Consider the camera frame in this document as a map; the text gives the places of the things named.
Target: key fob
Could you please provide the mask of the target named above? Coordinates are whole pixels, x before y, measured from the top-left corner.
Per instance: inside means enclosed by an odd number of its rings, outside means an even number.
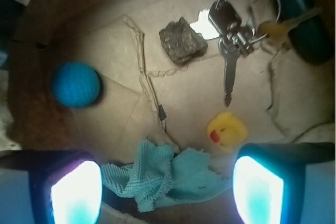
[[[233,6],[224,0],[214,2],[209,11],[209,20],[221,35],[234,31],[240,27],[242,21]]]

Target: fabric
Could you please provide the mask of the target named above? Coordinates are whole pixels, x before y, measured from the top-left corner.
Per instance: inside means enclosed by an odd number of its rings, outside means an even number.
[[[103,183],[119,197],[135,198],[140,212],[210,200],[231,186],[208,169],[208,153],[188,148],[174,158],[170,145],[139,144],[134,164],[103,165]]]

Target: blue rubber ball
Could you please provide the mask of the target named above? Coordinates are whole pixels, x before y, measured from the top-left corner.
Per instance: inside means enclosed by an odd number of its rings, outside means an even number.
[[[69,62],[58,67],[51,78],[51,92],[55,99],[67,107],[84,107],[99,95],[97,73],[88,65]]]

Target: duck's red beak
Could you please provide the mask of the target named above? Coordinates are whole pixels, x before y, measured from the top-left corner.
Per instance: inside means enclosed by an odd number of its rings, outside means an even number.
[[[219,141],[219,135],[215,130],[210,133],[210,138],[214,143],[218,143]]]

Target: blue cloth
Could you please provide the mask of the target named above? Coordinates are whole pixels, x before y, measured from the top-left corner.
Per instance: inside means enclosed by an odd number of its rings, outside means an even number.
[[[139,212],[210,200],[231,187],[208,169],[209,153],[188,148],[174,158],[169,145],[139,144],[134,164],[101,167],[103,183],[119,197],[135,198]]]

